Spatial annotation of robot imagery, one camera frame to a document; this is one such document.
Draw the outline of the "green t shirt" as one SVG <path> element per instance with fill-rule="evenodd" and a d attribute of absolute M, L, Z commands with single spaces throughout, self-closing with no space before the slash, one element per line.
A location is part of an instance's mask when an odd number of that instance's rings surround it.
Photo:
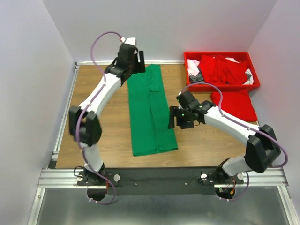
<path fill-rule="evenodd" d="M 134 156 L 158 154 L 178 149 L 173 129 L 168 129 L 169 107 L 161 67 L 151 64 L 146 72 L 127 80 Z"/>

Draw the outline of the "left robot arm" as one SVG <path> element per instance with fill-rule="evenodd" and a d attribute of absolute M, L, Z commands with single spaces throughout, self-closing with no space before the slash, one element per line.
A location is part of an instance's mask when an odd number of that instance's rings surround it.
<path fill-rule="evenodd" d="M 113 183 L 101 174 L 104 162 L 98 149 L 102 135 L 99 116 L 110 98 L 132 74 L 144 72 L 143 51 L 139 51 L 135 44 L 121 44 L 117 57 L 105 68 L 96 88 L 79 106 L 71 106 L 68 112 L 69 133 L 82 152 L 85 171 L 104 179 L 110 185 Z"/>

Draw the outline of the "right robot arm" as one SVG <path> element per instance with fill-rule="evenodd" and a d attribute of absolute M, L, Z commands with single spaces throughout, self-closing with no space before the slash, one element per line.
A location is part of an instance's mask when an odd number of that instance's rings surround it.
<path fill-rule="evenodd" d="M 194 122 L 214 126 L 243 143 L 245 154 L 230 157 L 218 165 L 212 173 L 215 183 L 225 183 L 239 173 L 263 173 L 281 154 L 273 128 L 262 127 L 240 120 L 220 109 L 210 101 L 199 102 L 190 91 L 177 97 L 178 106 L 169 108 L 168 128 L 193 128 Z"/>

